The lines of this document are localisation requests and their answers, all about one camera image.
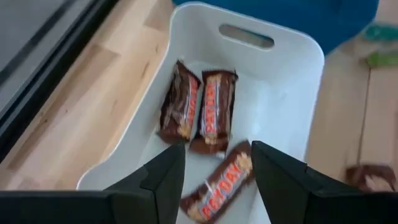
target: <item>orange text on wrapper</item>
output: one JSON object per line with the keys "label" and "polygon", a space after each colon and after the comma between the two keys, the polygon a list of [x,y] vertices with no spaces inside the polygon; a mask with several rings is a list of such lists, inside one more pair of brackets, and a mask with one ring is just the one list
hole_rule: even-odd
{"label": "orange text on wrapper", "polygon": [[243,171],[235,163],[228,166],[225,175],[217,182],[216,189],[212,192],[211,197],[203,208],[201,208],[201,214],[207,220],[211,218],[212,213],[215,213],[221,208],[227,196],[231,194],[234,185],[236,185],[242,175]]}
{"label": "orange text on wrapper", "polygon": [[216,133],[216,81],[206,85],[205,133]]}
{"label": "orange text on wrapper", "polygon": [[198,83],[193,77],[189,77],[190,90],[189,90],[189,107],[188,107],[188,124],[193,125],[195,118],[195,109],[197,107]]}

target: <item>chocolate bar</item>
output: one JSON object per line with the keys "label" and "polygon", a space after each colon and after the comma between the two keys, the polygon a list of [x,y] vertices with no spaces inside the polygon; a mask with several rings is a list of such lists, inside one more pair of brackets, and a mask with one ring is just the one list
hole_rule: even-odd
{"label": "chocolate bar", "polygon": [[185,65],[177,61],[174,77],[162,105],[160,131],[163,141],[174,144],[179,140],[189,141],[195,109],[197,107],[200,80]]}
{"label": "chocolate bar", "polygon": [[389,166],[362,164],[346,170],[346,183],[365,192],[396,191],[396,175]]}
{"label": "chocolate bar", "polygon": [[251,146],[243,141],[199,188],[181,199],[180,208],[198,223],[214,223],[253,180]]}
{"label": "chocolate bar", "polygon": [[190,150],[225,158],[231,137],[231,123],[238,76],[229,71],[203,72],[205,84],[201,99],[198,131]]}

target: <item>wooden countertop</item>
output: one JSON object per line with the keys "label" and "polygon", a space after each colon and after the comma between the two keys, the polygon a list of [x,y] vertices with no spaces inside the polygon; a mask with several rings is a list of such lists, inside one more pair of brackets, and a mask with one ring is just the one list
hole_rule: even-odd
{"label": "wooden countertop", "polygon": [[[382,20],[395,19],[393,1],[381,0]],[[108,157],[164,56],[172,10],[170,0],[120,0],[0,164],[1,189],[74,189]],[[307,160],[337,179],[362,155],[371,72],[356,49],[366,47],[354,40],[326,59]]]}

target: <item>green object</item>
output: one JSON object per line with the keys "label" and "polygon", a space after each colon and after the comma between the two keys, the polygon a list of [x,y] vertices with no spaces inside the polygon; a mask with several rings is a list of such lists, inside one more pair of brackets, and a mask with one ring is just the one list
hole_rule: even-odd
{"label": "green object", "polygon": [[388,53],[374,52],[366,58],[366,61],[371,68],[398,65],[398,51]]}
{"label": "green object", "polygon": [[398,27],[389,24],[371,24],[364,33],[364,39],[370,41],[398,40]]}

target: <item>candy bar wrapper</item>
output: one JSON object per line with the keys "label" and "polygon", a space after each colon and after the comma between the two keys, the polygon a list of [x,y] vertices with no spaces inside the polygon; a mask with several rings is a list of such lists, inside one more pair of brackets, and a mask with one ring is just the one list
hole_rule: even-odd
{"label": "candy bar wrapper", "polygon": [[346,169],[346,183],[365,192],[395,192],[396,175],[389,166],[361,164]]}
{"label": "candy bar wrapper", "polygon": [[199,86],[198,77],[178,61],[162,105],[158,135],[163,141],[174,144],[179,140],[190,140]]}
{"label": "candy bar wrapper", "polygon": [[225,158],[231,137],[237,74],[225,70],[203,72],[205,89],[201,99],[198,131],[190,150]]}
{"label": "candy bar wrapper", "polygon": [[180,208],[198,223],[214,223],[254,180],[249,141],[239,143],[193,193],[183,197]]}

